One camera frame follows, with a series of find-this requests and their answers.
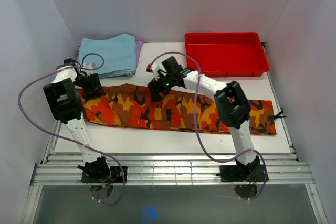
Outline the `orange camouflage trousers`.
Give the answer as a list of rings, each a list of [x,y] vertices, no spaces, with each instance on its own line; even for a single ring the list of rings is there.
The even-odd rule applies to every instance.
[[[219,119],[215,102],[200,94],[172,90],[160,102],[151,102],[148,87],[133,84],[104,87],[105,95],[89,98],[79,90],[84,119],[93,124],[149,130],[229,134]]]

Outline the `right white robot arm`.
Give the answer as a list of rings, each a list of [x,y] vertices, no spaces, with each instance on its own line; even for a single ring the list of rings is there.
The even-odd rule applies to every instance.
[[[154,76],[148,84],[153,102],[160,101],[161,96],[167,95],[175,86],[211,98],[215,102],[220,121],[229,129],[236,151],[233,157],[236,164],[229,168],[221,167],[221,179],[228,182],[255,179],[260,159],[251,140],[251,107],[238,82],[219,82],[203,75],[200,67],[183,68],[173,56],[161,65],[154,62],[148,64],[146,71]]]

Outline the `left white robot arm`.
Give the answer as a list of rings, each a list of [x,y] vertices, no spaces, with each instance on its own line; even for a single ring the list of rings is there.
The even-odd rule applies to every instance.
[[[76,86],[81,87],[89,98],[98,98],[106,93],[96,73],[92,70],[80,73],[75,66],[75,60],[64,60],[64,64],[57,67],[55,79],[43,90],[53,117],[65,125],[78,142],[84,162],[78,168],[91,179],[105,182],[111,177],[111,168],[105,157],[93,151],[98,147],[87,131],[84,121],[86,113]]]

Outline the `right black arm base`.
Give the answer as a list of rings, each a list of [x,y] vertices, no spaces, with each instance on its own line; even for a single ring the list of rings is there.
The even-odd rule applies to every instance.
[[[268,175],[265,178],[264,165],[259,165],[254,171],[248,171],[238,165],[222,165],[216,176],[219,176],[222,182],[269,181]]]

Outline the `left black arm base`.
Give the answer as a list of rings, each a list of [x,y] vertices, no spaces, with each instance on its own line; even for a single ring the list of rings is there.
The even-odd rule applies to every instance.
[[[122,172],[119,166],[111,166],[111,178],[104,181],[104,183],[109,182],[111,179],[115,183],[122,183]],[[124,180],[127,181],[127,175],[128,175],[128,167],[122,166],[123,172],[124,172]],[[82,183],[103,183],[103,181],[100,181],[98,179],[90,178],[85,172],[82,172],[81,176],[81,182]]]

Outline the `red plastic tray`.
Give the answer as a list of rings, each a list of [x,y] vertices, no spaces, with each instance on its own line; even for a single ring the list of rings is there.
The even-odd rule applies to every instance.
[[[270,69],[256,32],[186,33],[187,66],[211,78],[260,77]]]

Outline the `aluminium rail frame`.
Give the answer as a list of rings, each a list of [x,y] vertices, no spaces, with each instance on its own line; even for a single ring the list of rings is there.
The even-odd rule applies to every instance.
[[[23,223],[327,223],[309,164],[296,157],[284,121],[275,126],[275,136],[252,136],[269,180],[257,183],[256,199],[244,200],[218,175],[218,160],[231,165],[235,155],[230,135],[87,124],[110,164],[128,168],[127,182],[98,202],[80,181],[70,132],[57,124],[62,137],[49,139],[34,168]]]

